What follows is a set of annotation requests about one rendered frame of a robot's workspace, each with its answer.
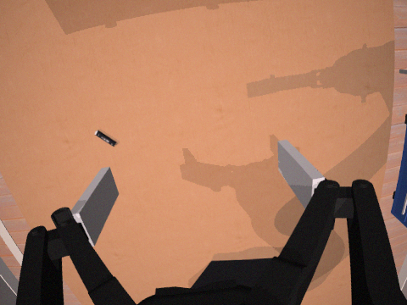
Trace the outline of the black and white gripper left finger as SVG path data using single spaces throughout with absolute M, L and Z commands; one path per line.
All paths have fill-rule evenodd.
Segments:
M 64 305 L 66 256 L 94 305 L 136 305 L 93 248 L 118 196 L 111 168 L 101 168 L 71 211 L 64 207 L 52 213 L 56 229 L 37 226 L 28 233 L 16 305 Z

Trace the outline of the black aaa battery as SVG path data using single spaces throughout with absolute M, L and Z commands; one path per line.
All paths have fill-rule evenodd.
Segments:
M 99 130 L 97 130 L 95 132 L 95 135 L 98 136 L 99 138 L 101 138 L 102 140 L 106 141 L 108 144 L 110 144 L 111 146 L 115 146 L 116 141 L 112 140 L 111 138 L 109 138 L 108 136 L 104 135 L 102 132 L 100 132 Z

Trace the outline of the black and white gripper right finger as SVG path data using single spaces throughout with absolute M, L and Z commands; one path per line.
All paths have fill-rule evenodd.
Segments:
M 288 140 L 277 146 L 278 170 L 305 210 L 280 255 L 240 305 L 300 305 L 335 218 L 347 219 L 352 305 L 407 305 L 372 183 L 354 180 L 352 186 L 340 186 Z

